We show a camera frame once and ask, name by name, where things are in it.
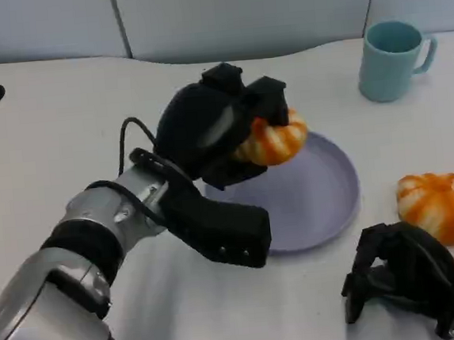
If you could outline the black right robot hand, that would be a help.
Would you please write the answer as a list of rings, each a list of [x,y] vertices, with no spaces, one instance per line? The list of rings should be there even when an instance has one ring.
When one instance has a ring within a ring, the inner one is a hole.
[[[381,299],[435,319],[435,334],[454,339],[454,257],[422,228],[399,222],[364,229],[341,295],[348,324]]]

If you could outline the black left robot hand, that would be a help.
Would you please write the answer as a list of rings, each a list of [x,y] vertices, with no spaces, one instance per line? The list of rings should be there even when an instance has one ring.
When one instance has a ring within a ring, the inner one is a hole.
[[[221,63],[205,71],[173,97],[160,117],[155,154],[192,180],[219,190],[262,175],[266,166],[234,157],[251,136],[255,119],[288,125],[286,84],[262,76],[249,85],[242,69]]]

